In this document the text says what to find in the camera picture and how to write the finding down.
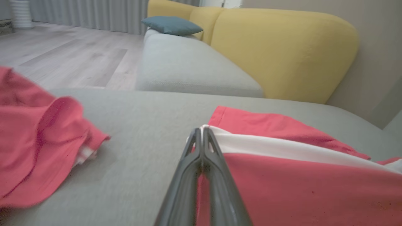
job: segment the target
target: gray sofa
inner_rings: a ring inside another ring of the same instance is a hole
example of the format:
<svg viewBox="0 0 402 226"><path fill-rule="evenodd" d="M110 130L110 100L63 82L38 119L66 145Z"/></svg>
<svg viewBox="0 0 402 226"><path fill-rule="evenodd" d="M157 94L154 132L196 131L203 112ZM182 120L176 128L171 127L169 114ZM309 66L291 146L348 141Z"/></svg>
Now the gray sofa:
<svg viewBox="0 0 402 226"><path fill-rule="evenodd" d="M195 36L161 34L144 38L135 89L240 97L264 97L246 72Z"/></svg>
<svg viewBox="0 0 402 226"><path fill-rule="evenodd" d="M291 116L385 160L401 155L399 141L340 108L295 101L175 92L53 90L71 95L84 115L112 139L98 157L73 169L43 203L12 211L5 225L153 225L186 138L218 105Z"/></svg>

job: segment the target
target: laminate flooring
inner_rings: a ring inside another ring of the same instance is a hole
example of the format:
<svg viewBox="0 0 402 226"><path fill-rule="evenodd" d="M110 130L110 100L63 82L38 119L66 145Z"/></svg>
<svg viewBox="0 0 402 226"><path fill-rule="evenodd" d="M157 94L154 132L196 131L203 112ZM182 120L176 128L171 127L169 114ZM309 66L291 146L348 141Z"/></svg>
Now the laminate flooring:
<svg viewBox="0 0 402 226"><path fill-rule="evenodd" d="M143 36L35 23L0 36L0 65L45 89L133 90Z"/></svg>

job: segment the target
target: yellow sofa backrest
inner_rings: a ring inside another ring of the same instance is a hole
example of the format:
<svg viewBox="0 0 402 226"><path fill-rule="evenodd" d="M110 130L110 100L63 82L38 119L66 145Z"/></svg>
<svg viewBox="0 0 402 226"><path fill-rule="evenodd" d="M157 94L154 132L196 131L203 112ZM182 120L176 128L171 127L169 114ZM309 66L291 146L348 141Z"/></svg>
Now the yellow sofa backrest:
<svg viewBox="0 0 402 226"><path fill-rule="evenodd" d="M359 39L339 17L318 12L195 7L150 0L148 16L201 26L205 43L253 77L266 98L325 103L352 64Z"/></svg>

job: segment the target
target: wall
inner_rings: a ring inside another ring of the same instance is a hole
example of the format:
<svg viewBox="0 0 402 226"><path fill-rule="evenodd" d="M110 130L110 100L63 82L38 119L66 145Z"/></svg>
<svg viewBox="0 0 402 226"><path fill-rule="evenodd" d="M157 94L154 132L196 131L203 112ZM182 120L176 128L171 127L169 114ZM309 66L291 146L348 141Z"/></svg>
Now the wall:
<svg viewBox="0 0 402 226"><path fill-rule="evenodd" d="M347 20L359 32L360 50L327 104L357 114L380 128L401 110L401 104L384 104L394 99L402 101L402 93L392 91L402 90L402 83L395 87L402 75L401 0L243 0L243 8L325 12ZM387 120L378 118L384 115Z"/></svg>
<svg viewBox="0 0 402 226"><path fill-rule="evenodd" d="M399 140L402 139L402 111L384 128L384 131L396 136Z"/></svg>
<svg viewBox="0 0 402 226"><path fill-rule="evenodd" d="M224 8L240 8L242 6L242 0L201 0L200 6L213 6Z"/></svg>

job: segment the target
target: blue pillow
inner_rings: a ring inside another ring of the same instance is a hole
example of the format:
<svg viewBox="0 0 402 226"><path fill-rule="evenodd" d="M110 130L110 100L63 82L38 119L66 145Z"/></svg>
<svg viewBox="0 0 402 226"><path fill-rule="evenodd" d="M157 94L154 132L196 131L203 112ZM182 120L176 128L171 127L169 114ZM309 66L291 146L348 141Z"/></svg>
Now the blue pillow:
<svg viewBox="0 0 402 226"><path fill-rule="evenodd" d="M197 24L176 16L152 16L141 21L151 29L170 35L192 35L203 31Z"/></svg>

